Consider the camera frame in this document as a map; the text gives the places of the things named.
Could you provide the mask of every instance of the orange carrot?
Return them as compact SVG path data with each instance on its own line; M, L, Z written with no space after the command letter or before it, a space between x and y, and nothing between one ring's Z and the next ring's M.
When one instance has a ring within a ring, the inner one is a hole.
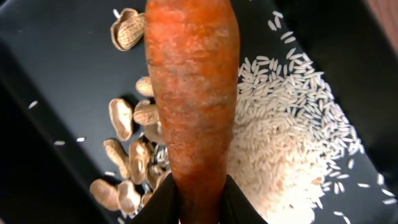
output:
M231 3L148 0L144 37L181 223L218 223L239 65Z

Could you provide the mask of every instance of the black tray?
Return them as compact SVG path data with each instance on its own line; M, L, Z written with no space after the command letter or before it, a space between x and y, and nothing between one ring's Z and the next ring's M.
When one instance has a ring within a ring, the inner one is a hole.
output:
M398 146L394 138L398 119L393 102L398 97L398 63L364 4L359 0L345 2L344 7L332 0L232 3L241 31L241 61L257 55L284 58L294 44L284 45L279 37L291 28L318 68L326 72L324 79L369 154L395 156L386 163L378 162L385 158L373 157L394 187L396 175L391 171L397 153L392 149ZM102 146L105 139L115 137L108 103L121 96L133 104L144 99L134 88L147 75L143 41L127 52L114 48L109 32L116 20L112 10L130 7L143 12L144 6L143 0L8 0L0 7L1 82L49 144L66 142L53 148L87 193L103 172L117 171ZM276 6L287 24L278 34L267 26ZM35 100L39 104L28 110ZM132 139L140 132L136 128ZM79 137L86 141L77 143ZM361 156L361 161L356 159L358 165L364 168L352 178L352 187L357 182L375 183L376 170L370 160ZM322 198L325 208L315 209L315 223L343 223L333 210L343 210L352 223L398 220L396 205L381 204L379 188L365 192L346 188L352 193ZM118 213L99 209L109 223L117 223Z

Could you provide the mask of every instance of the pile of rice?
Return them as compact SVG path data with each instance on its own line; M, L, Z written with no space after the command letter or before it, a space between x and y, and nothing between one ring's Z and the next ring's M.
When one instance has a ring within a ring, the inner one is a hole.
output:
M287 58L289 69L264 56L239 68L227 172L270 224L309 224L325 176L340 169L333 160L363 146L323 72L305 54Z

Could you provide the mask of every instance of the carrot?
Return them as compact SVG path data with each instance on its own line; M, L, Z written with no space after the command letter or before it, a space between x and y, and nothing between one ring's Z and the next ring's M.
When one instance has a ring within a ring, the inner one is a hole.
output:
M144 37L180 221L218 223L239 65L231 4L148 0Z

